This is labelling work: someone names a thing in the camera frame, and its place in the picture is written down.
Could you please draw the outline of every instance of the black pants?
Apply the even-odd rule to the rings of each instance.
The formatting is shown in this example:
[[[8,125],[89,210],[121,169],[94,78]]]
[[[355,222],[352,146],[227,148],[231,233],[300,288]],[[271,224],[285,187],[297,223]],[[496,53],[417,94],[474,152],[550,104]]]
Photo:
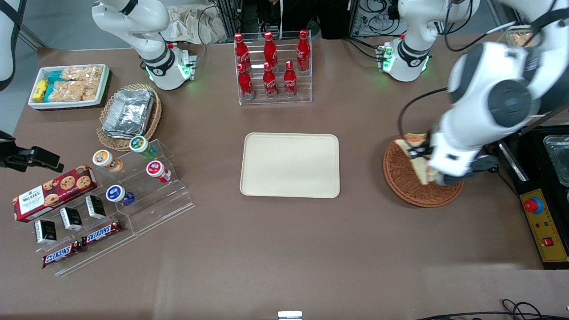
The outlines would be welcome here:
[[[348,0],[281,1],[283,1],[283,31],[304,29],[312,18],[318,16],[322,38],[341,39],[350,34]]]

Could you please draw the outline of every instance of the woven basket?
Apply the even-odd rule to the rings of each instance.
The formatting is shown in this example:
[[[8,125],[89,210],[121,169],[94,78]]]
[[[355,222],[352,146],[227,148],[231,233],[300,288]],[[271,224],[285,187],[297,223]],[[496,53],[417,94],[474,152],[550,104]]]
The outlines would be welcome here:
[[[162,103],[160,102],[158,94],[154,89],[152,89],[146,84],[130,84],[124,87],[123,89],[132,89],[132,90],[145,89],[148,91],[152,91],[152,93],[154,93],[154,104],[152,105],[152,113],[150,114],[150,119],[148,120],[148,125],[146,127],[146,133],[144,134],[144,137],[148,141],[150,141],[150,138],[156,131],[156,127],[158,127],[158,122],[160,121],[160,114],[162,113]],[[103,111],[101,112],[101,117],[99,117],[99,120],[101,120],[101,125],[105,122],[107,114],[109,114],[109,108],[111,104],[113,104],[113,100],[116,94],[117,93],[113,94],[113,96],[109,99],[109,101],[107,101],[105,107],[103,108]],[[101,143],[107,148],[123,152],[130,151],[130,146],[129,146],[130,139],[118,139],[118,138],[108,137],[103,132],[102,127],[97,129],[97,136],[99,137],[99,141],[101,141]]]
[[[407,155],[391,142],[384,154],[384,176],[387,184],[401,199],[424,208],[442,207],[456,199],[464,181],[452,186],[440,186],[434,182],[421,184]]]

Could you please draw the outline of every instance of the walker's cookie box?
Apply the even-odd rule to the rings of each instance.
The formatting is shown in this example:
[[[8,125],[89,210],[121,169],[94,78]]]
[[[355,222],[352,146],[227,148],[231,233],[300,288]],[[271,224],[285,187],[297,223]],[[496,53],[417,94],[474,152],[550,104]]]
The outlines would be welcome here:
[[[96,187],[91,168],[79,166],[14,198],[14,219],[30,222]]]

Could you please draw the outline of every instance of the aluminum foil container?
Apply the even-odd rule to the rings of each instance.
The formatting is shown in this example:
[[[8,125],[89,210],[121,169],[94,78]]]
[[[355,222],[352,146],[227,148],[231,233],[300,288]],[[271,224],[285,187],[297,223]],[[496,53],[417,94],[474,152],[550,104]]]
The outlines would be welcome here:
[[[109,107],[103,132],[111,138],[122,139],[144,135],[153,103],[154,94],[148,90],[119,90]]]

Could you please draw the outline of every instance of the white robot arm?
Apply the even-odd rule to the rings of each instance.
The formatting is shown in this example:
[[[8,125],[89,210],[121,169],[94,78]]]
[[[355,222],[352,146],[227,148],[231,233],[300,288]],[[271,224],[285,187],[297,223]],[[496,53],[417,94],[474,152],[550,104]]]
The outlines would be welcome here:
[[[480,0],[398,0],[399,14],[408,27],[403,39],[385,44],[392,48],[393,57],[384,64],[383,71],[402,82],[417,79],[439,35],[435,22],[466,20],[479,5]]]
[[[454,65],[448,82],[452,108],[431,130],[431,167],[440,184],[489,169],[481,148],[522,128],[529,116],[569,102],[569,0],[502,0],[532,23],[536,46],[478,44]]]
[[[99,28],[133,46],[160,89],[176,89],[190,78],[188,52],[168,48],[159,33],[170,22],[160,1],[102,0],[94,3],[92,14]]]
[[[25,7],[25,0],[0,0],[0,91],[14,78],[16,40]]]

